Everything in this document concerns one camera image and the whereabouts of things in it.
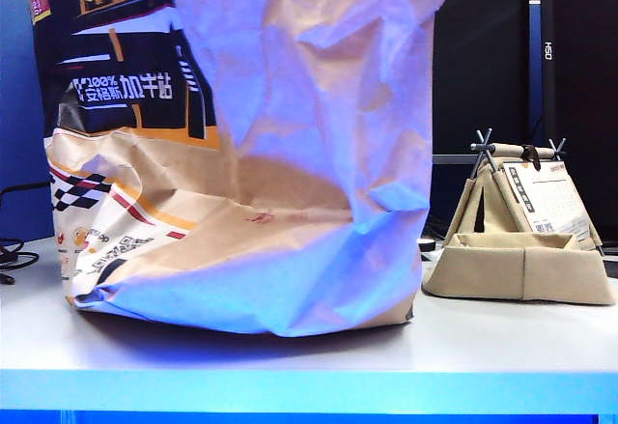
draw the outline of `checkered pattern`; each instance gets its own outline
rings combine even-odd
[[[89,209],[109,192],[111,184],[104,183],[105,177],[93,174],[87,178],[74,175],[65,177],[52,171],[51,183],[54,189],[52,205],[62,212],[68,207]]]

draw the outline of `cable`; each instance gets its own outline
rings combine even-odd
[[[21,239],[0,238],[0,271],[25,268],[39,260],[37,253],[20,251],[23,244],[24,241]],[[0,272],[0,284],[13,285],[14,283],[14,277]]]
[[[10,185],[0,189],[0,206],[2,206],[2,196],[8,192],[19,190],[37,189],[48,187],[49,181],[30,184]],[[0,271],[12,271],[29,267],[39,260],[39,254],[34,252],[22,252],[24,241],[14,238],[0,238]],[[0,272],[0,284],[13,285],[15,278]]]

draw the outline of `printed snack bag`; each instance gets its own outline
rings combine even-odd
[[[411,316],[443,0],[31,0],[78,309],[302,336]]]

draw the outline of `beige fabric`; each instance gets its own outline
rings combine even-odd
[[[475,184],[476,184],[476,180],[471,180],[470,178],[465,180],[465,185],[463,186],[463,191],[462,191],[462,195],[460,196],[460,201],[457,204],[457,208],[455,209],[455,214],[453,215],[451,224],[448,227],[448,232],[446,233],[446,238],[444,239],[444,242],[449,242],[451,238],[453,237],[453,235],[457,232],[459,227],[462,225],[462,220],[464,219],[464,212],[469,210],[469,208],[467,207],[467,204],[468,204],[468,201],[470,200],[470,194],[472,193],[472,190],[476,190],[477,194],[481,193],[480,188],[474,189]],[[472,201],[471,203],[478,204],[479,202],[477,199],[475,201]]]
[[[613,304],[601,256],[578,248],[566,234],[456,234],[423,289],[441,297]]]
[[[502,155],[517,155],[523,152],[521,146],[508,144],[493,144],[496,152]],[[537,149],[541,158],[550,158],[552,149]],[[485,233],[531,232],[523,209],[518,202],[513,189],[509,185],[504,172],[504,163],[522,161],[517,156],[495,156],[498,171],[485,160],[478,169],[476,179],[465,182],[462,196],[457,205],[453,219],[448,229],[444,245],[448,245],[456,233],[473,233],[476,216],[483,198],[483,224]],[[590,238],[579,242],[581,250],[593,250],[603,245],[597,230],[590,221]]]

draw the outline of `desk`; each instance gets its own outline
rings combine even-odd
[[[2,409],[618,413],[618,306],[419,293],[403,326],[235,335],[75,312],[53,239],[25,249],[41,261],[0,287]]]

